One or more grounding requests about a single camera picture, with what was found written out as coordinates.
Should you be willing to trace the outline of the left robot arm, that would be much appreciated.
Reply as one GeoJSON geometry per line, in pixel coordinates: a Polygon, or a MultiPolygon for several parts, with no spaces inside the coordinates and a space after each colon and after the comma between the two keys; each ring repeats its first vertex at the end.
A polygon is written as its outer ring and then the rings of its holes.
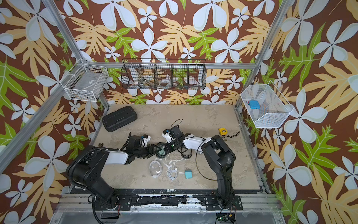
{"type": "Polygon", "coordinates": [[[118,204],[119,196],[101,177],[101,172],[106,164],[129,165],[136,158],[148,159],[156,155],[161,148],[149,144],[149,139],[147,135],[129,135],[121,148],[88,145],[67,167],[68,180],[75,187],[89,191],[107,208],[114,209],[118,204]]]}

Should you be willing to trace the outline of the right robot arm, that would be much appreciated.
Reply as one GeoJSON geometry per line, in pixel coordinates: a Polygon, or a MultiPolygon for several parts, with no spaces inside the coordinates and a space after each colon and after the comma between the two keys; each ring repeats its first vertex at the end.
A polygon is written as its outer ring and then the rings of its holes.
{"type": "Polygon", "coordinates": [[[235,205],[235,191],[232,184],[232,171],[236,155],[225,140],[215,135],[211,138],[184,134],[178,125],[165,129],[162,137],[166,139],[165,151],[171,153],[181,148],[203,153],[216,178],[204,177],[217,182],[216,198],[221,209],[229,209],[235,205]]]}

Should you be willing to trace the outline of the teal charger plug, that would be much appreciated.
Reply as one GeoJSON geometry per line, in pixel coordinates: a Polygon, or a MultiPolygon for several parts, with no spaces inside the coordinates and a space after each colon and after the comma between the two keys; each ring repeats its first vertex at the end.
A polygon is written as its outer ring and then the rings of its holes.
{"type": "Polygon", "coordinates": [[[184,174],[185,174],[186,179],[193,178],[192,170],[187,169],[187,170],[185,170],[184,174]]]}

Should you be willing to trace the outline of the black hard plastic case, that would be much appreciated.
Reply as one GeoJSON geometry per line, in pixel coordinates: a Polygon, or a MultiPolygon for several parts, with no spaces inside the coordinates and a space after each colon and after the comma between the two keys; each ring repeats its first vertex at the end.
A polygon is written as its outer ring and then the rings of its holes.
{"type": "Polygon", "coordinates": [[[125,106],[104,116],[102,123],[106,131],[114,132],[134,122],[137,118],[138,115],[134,109],[131,106],[125,106]]]}

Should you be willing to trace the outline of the yellow tape measure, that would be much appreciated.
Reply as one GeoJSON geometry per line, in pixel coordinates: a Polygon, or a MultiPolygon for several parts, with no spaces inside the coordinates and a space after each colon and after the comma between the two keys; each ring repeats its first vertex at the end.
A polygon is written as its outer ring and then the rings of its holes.
{"type": "Polygon", "coordinates": [[[221,136],[227,136],[228,132],[225,128],[219,128],[219,133],[221,136]]]}

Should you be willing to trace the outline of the blue object in basket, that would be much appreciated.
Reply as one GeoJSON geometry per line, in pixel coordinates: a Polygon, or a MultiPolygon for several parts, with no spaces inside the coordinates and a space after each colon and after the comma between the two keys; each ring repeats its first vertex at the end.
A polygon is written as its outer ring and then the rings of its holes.
{"type": "Polygon", "coordinates": [[[253,110],[259,110],[261,108],[261,106],[257,100],[250,100],[249,107],[253,110]]]}

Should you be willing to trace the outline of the white mesh basket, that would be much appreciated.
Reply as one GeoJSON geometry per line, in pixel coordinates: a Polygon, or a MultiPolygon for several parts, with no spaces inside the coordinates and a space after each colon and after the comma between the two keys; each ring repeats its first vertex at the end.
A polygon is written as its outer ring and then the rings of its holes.
{"type": "Polygon", "coordinates": [[[273,82],[248,85],[240,97],[256,128],[280,128],[293,112],[294,107],[273,82]],[[249,107],[250,100],[257,100],[259,110],[249,107]]]}

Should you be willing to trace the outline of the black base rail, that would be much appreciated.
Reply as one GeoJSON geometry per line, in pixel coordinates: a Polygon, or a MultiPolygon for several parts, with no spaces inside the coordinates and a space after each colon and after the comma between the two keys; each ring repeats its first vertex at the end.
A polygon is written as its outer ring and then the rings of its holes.
{"type": "Polygon", "coordinates": [[[192,204],[209,211],[222,209],[219,205],[221,200],[212,189],[115,189],[115,196],[114,204],[96,199],[94,208],[97,211],[130,211],[136,206],[183,208],[192,204]]]}

